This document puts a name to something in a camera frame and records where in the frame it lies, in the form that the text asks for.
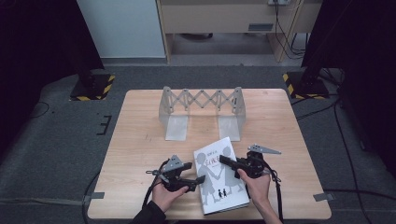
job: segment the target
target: metal scissor linkage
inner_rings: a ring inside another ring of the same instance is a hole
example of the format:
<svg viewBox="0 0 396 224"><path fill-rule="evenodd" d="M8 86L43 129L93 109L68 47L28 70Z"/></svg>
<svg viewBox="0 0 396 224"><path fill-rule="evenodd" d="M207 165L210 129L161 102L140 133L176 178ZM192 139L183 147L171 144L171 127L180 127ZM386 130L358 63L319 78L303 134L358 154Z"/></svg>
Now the metal scissor linkage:
<svg viewBox="0 0 396 224"><path fill-rule="evenodd" d="M242 132L242 126L246 119L245 101L242 89L237 87L232 93L226 95L223 90L215 90L213 94L209 94L204 90L199 90L192 95L188 89L182 90L179 94L175 94L169 87L163 88L163 97L160 103L159 115L160 121L165 127L166 140L184 141L187 133L187 120L190 114L190 106L197 104L201 108L207 105L214 105L218 111L224 105L231 106L231 116L219 116L219 135L220 137L229 136L232 141L239 141ZM173 116L177 105L184 107L188 112L186 116Z"/></svg>

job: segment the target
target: sleeve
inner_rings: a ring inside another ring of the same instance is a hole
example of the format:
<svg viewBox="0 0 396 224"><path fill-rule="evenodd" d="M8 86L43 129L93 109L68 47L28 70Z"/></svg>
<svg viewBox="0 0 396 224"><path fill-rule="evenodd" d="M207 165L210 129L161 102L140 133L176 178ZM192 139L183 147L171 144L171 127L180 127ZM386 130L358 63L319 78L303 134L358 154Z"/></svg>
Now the sleeve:
<svg viewBox="0 0 396 224"><path fill-rule="evenodd" d="M130 224L162 224L166 215L153 201L150 201L135 217Z"/></svg>

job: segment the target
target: booklet cover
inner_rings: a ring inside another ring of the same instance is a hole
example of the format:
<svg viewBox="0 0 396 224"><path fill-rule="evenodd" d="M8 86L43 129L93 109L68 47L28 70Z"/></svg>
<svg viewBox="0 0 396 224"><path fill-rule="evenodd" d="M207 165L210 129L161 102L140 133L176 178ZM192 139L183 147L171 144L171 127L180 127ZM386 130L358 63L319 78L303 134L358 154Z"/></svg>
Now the booklet cover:
<svg viewBox="0 0 396 224"><path fill-rule="evenodd" d="M205 175L200 186L204 215L248 206L245 183L234 177L230 166L219 162L223 155L236 161L230 138L225 137L209 146L194 151L197 176Z"/></svg>

